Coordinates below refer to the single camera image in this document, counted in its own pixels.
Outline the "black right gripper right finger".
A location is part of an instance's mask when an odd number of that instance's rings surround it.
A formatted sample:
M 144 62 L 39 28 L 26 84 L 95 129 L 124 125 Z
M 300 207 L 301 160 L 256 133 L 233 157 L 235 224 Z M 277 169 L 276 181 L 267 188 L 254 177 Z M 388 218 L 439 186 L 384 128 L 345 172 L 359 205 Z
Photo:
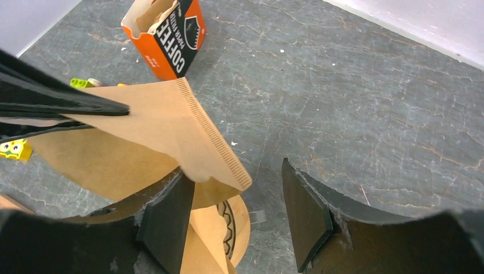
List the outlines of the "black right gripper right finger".
M 483 210 L 407 217 L 358 202 L 281 166 L 299 273 L 482 273 Z

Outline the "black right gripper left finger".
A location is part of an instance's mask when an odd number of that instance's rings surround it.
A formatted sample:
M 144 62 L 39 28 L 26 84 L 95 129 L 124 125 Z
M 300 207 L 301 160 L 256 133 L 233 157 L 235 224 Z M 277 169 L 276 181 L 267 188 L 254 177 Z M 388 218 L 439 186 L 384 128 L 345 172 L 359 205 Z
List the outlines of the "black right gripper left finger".
M 179 273 L 195 185 L 181 171 L 86 216 L 1 211 L 2 273 Z

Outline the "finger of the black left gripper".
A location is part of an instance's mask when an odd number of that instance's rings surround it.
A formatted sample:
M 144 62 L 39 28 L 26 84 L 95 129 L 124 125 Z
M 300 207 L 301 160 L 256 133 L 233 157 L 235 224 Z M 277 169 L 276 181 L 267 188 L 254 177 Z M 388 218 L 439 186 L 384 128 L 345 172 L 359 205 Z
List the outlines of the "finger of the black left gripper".
M 75 89 L 1 50 L 1 116 L 57 118 L 61 114 L 129 113 L 126 104 Z
M 72 119 L 1 118 L 1 143 L 49 132 L 92 128 Z

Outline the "brown paper coffee filter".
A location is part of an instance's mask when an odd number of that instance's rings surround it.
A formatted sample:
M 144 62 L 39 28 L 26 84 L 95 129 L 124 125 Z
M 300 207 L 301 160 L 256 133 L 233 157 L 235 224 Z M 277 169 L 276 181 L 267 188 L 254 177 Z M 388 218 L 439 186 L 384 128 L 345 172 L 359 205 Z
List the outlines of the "brown paper coffee filter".
M 226 222 L 214 205 L 191 211 L 180 273 L 236 273 L 225 254 L 226 233 Z

